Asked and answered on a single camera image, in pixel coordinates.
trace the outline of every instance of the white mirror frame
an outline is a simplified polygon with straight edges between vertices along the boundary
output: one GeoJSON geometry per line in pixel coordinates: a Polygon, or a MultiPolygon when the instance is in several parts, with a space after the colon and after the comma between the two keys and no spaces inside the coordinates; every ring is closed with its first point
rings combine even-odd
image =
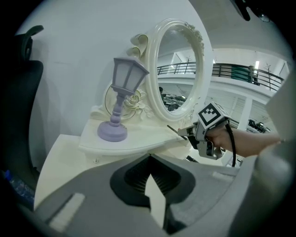
{"type": "Polygon", "coordinates": [[[150,72],[150,74],[146,76],[145,82],[146,90],[149,95],[149,101],[151,103],[153,111],[160,119],[167,122],[177,122],[188,115],[188,113],[190,113],[192,109],[194,109],[194,106],[197,104],[197,101],[200,98],[200,92],[203,88],[202,83],[204,80],[204,44],[202,42],[202,36],[200,32],[195,29],[194,26],[189,25],[184,21],[181,21],[179,19],[166,19],[159,23],[152,31],[148,33],[148,38],[148,45],[142,60],[145,62],[147,70],[150,72]],[[172,26],[176,25],[184,29],[184,37],[190,43],[195,53],[195,58],[198,58],[199,64],[197,65],[197,68],[199,68],[199,71],[195,75],[195,81],[192,90],[185,103],[177,110],[170,112],[164,106],[159,92],[157,58],[159,46],[164,34],[172,26]]]}

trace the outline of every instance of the plastic water bottle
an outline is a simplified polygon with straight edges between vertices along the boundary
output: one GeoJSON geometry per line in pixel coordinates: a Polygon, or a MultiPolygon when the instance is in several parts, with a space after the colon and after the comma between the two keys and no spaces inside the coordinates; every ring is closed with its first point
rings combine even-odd
{"type": "Polygon", "coordinates": [[[5,172],[5,179],[7,179],[15,192],[29,202],[31,205],[34,205],[34,191],[26,185],[20,178],[13,176],[9,170],[5,172]]]}

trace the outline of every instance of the hand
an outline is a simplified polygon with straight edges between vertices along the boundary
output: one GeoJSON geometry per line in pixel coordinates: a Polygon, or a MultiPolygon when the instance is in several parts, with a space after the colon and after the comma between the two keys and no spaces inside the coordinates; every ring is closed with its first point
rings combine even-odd
{"type": "Polygon", "coordinates": [[[214,144],[215,147],[223,147],[225,142],[230,141],[229,135],[224,125],[208,130],[206,137],[214,144]]]}

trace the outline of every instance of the lamp stem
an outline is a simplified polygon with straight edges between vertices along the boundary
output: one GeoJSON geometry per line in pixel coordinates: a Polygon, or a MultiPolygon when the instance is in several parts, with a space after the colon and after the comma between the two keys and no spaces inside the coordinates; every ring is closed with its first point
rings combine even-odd
{"type": "Polygon", "coordinates": [[[110,118],[110,125],[112,127],[118,127],[120,125],[120,121],[121,121],[121,111],[122,111],[122,106],[123,106],[123,102],[125,99],[125,95],[118,93],[117,97],[116,97],[117,101],[116,101],[116,105],[114,106],[111,118],[110,118]]]}

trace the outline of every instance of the balcony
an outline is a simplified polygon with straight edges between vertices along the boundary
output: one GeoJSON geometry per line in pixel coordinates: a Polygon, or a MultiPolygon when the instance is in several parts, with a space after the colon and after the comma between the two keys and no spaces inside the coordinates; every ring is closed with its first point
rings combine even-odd
{"type": "MultiPolygon", "coordinates": [[[[157,74],[195,74],[195,62],[182,62],[160,66],[157,74]]],[[[267,90],[276,92],[282,85],[283,78],[267,71],[255,69],[253,66],[243,66],[229,63],[213,64],[212,76],[230,78],[244,81],[256,86],[265,87],[267,90]]]]}

